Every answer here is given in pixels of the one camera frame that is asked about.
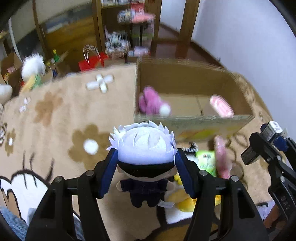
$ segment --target white pom-pom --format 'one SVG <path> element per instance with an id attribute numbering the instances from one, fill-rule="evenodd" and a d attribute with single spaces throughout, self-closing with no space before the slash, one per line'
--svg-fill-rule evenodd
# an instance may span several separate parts
<path id="1" fill-rule="evenodd" d="M 170 115 L 170 106 L 168 104 L 163 104 L 160 108 L 159 108 L 159 115 L 161 116 L 169 116 Z"/>
<path id="2" fill-rule="evenodd" d="M 37 54 L 32 54 L 26 57 L 22 67 L 22 79 L 27 82 L 31 75 L 42 74 L 45 70 L 43 57 Z"/>

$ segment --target beige rug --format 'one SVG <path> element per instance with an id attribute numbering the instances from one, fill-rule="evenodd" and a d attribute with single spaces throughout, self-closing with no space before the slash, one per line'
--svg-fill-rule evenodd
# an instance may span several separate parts
<path id="1" fill-rule="evenodd" d="M 100 90 L 85 88 L 98 73 L 114 76 L 105 95 Z M 243 77 L 237 77 L 256 117 L 230 139 L 229 157 L 234 161 L 233 174 L 239 176 L 253 201 L 259 203 L 271 199 L 267 165 L 260 160 L 244 166 L 240 154 L 248 146 L 250 134 L 260 131 L 260 126 L 271 117 L 252 86 Z M 28 209 L 38 206 L 54 177 L 78 177 L 105 158 L 113 126 L 133 122 L 135 80 L 134 64 L 114 66 L 66 77 L 5 105 L 2 121 L 7 123 L 7 133 L 0 146 L 0 186 L 5 204 L 14 214 L 28 221 Z M 26 111 L 20 113 L 24 98 L 30 102 L 25 105 Z M 86 139 L 99 143 L 95 156 L 82 148 Z M 110 239 L 183 240 L 190 214 L 184 217 L 174 210 L 168 213 L 161 207 L 149 208 L 145 203 L 141 208 L 133 207 L 129 193 L 115 187 L 124 178 L 116 171 L 108 194 L 98 200 Z M 77 197 L 73 207 L 79 214 Z"/>

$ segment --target screw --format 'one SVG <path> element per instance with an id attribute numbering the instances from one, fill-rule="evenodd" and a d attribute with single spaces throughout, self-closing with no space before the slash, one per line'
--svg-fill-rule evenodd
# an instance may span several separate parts
<path id="1" fill-rule="evenodd" d="M 239 180 L 239 178 L 237 176 L 232 176 L 231 179 L 234 181 L 234 182 L 237 182 Z"/>
<path id="2" fill-rule="evenodd" d="M 60 181 L 63 180 L 63 177 L 62 176 L 58 176 L 54 180 L 55 180 L 55 182 L 59 183 Z"/>
<path id="3" fill-rule="evenodd" d="M 206 176 L 206 175 L 207 175 L 207 171 L 205 171 L 205 170 L 200 170 L 200 174 L 201 174 L 202 176 Z"/>
<path id="4" fill-rule="evenodd" d="M 91 177 L 94 174 L 93 170 L 88 170 L 86 171 L 85 175 L 87 175 L 88 177 Z"/>

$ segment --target blue cloth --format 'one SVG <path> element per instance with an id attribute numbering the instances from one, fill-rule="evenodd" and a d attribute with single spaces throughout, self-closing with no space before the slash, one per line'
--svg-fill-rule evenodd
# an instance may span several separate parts
<path id="1" fill-rule="evenodd" d="M 268 214 L 270 213 L 274 205 L 275 205 L 274 200 L 271 200 L 267 202 L 266 205 L 257 206 L 257 210 L 263 221 L 267 218 Z"/>
<path id="2" fill-rule="evenodd" d="M 123 192 L 130 192 L 133 206 L 141 207 L 143 201 L 147 201 L 149 207 L 155 207 L 159 203 L 160 195 L 166 192 L 168 180 L 141 182 L 130 178 L 121 180 L 120 184 Z"/>
<path id="3" fill-rule="evenodd" d="M 36 209 L 30 208 L 29 209 L 29 218 L 30 221 L 32 220 L 32 217 L 34 216 Z M 6 207 L 0 207 L 0 212 L 2 213 L 3 217 L 5 218 L 8 225 L 11 227 L 11 229 L 15 232 L 15 234 L 22 240 L 25 241 L 25 237 L 28 231 L 28 225 L 25 221 L 14 215 L 11 211 L 8 210 Z M 74 225 L 75 225 L 75 231 L 76 236 L 78 239 L 85 241 L 83 236 L 83 230 L 81 226 L 81 221 L 74 217 Z"/>

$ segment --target doll blindfold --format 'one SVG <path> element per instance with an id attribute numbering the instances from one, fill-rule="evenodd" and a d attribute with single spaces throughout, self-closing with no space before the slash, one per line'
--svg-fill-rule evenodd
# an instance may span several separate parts
<path id="1" fill-rule="evenodd" d="M 174 162 L 150 165 L 135 165 L 119 161 L 118 166 L 134 177 L 157 177 L 174 167 Z"/>

